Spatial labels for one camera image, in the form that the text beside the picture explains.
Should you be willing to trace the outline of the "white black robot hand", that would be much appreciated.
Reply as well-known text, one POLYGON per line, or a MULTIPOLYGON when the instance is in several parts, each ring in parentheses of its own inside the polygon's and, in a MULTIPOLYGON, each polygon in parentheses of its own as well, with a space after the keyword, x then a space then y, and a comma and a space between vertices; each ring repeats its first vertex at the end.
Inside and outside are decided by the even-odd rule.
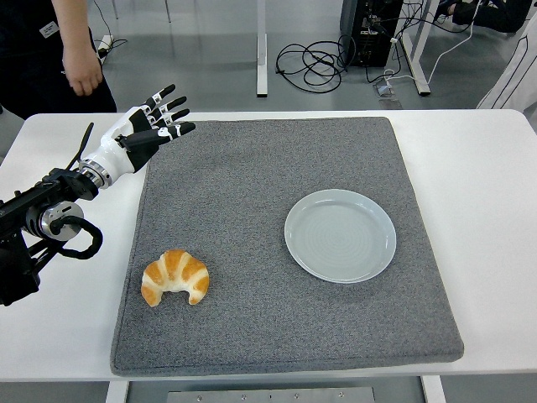
POLYGON ((120 176, 143 168, 161 145, 193 131, 194 123, 181 120, 190 110, 174 110, 187 101, 185 96, 163 102, 174 90, 171 84, 131 107, 103 134, 98 149, 81 160, 79 171, 97 186, 109 187, 120 176))

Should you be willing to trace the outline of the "person's hand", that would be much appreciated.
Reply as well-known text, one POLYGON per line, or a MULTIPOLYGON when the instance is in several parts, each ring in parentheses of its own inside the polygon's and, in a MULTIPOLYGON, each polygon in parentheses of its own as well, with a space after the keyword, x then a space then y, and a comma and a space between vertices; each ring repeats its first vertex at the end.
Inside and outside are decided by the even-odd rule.
POLYGON ((91 46, 64 48, 62 63, 70 87, 77 96, 90 96, 102 83, 101 64, 91 46))

